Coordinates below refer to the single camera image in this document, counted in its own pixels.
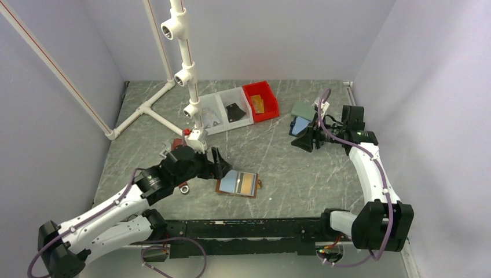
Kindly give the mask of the brown leather card holder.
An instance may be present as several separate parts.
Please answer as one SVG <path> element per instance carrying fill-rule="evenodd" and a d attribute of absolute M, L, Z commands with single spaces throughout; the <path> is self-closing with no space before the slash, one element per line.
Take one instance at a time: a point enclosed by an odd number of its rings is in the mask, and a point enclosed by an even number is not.
<path fill-rule="evenodd" d="M 227 173 L 227 175 L 223 179 L 218 180 L 215 187 L 216 193 L 240 196 L 240 197 L 256 198 L 257 191 L 262 188 L 262 181 L 260 180 L 259 175 L 256 173 L 257 174 L 256 194 L 254 196 L 244 196 L 241 193 L 239 193 L 242 172 L 246 172 L 246 171 L 231 170 L 230 172 Z"/>

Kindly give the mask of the gold card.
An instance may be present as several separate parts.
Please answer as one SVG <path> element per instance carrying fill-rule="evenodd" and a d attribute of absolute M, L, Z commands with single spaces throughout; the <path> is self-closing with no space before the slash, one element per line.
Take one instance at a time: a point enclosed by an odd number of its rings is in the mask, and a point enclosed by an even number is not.
<path fill-rule="evenodd" d="M 257 174 L 242 172 L 239 193 L 244 196 L 254 196 L 257 191 Z"/>

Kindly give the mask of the white vip card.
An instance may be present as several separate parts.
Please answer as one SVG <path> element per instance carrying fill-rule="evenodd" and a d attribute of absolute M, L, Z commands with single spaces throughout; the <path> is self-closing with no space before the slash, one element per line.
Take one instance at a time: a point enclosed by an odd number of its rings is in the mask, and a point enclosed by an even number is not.
<path fill-rule="evenodd" d="M 203 124 L 206 129 L 223 126 L 221 118 L 210 107 L 205 107 L 202 111 Z"/>

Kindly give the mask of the black card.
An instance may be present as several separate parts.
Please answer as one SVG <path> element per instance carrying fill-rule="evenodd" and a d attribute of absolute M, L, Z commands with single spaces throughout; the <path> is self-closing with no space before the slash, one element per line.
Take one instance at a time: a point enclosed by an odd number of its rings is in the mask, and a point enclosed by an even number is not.
<path fill-rule="evenodd" d="M 232 103 L 232 104 L 226 106 L 225 109 L 226 109 L 226 113 L 227 113 L 227 117 L 228 117 L 228 122 L 229 123 L 232 123 L 232 122 L 236 122 L 238 120 L 241 120 L 246 115 L 246 112 L 243 111 L 237 105 L 237 103 Z"/>

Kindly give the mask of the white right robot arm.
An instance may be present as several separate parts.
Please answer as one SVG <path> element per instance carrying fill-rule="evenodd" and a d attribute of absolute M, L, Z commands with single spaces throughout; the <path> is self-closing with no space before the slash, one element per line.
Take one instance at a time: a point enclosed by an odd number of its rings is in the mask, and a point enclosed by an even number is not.
<path fill-rule="evenodd" d="M 355 167 L 364 206 L 353 214 L 342 209 L 326 209 L 319 224 L 319 233 L 325 240 L 346 235 L 354 246 L 363 250 L 399 252 L 408 236 L 414 210 L 404 204 L 391 186 L 382 165 L 379 142 L 374 132 L 366 130 L 364 107 L 345 105 L 341 120 L 332 124 L 318 124 L 318 118 L 309 121 L 299 116 L 290 124 L 292 146 L 312 152 L 325 143 L 340 144 Z"/>

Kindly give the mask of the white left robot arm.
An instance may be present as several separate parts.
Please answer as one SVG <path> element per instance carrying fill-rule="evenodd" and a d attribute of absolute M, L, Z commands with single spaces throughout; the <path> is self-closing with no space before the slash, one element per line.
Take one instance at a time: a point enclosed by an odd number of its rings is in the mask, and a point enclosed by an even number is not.
<path fill-rule="evenodd" d="M 27 269 L 41 259 L 46 277 L 75 277 L 87 264 L 131 243 L 161 242 L 167 233 L 162 215 L 151 206 L 193 179 L 220 180 L 232 165 L 217 147 L 199 153 L 186 145 L 168 152 L 159 164 L 134 169 L 127 185 L 98 206 L 69 221 L 48 221 L 39 227 L 38 252 Z"/>

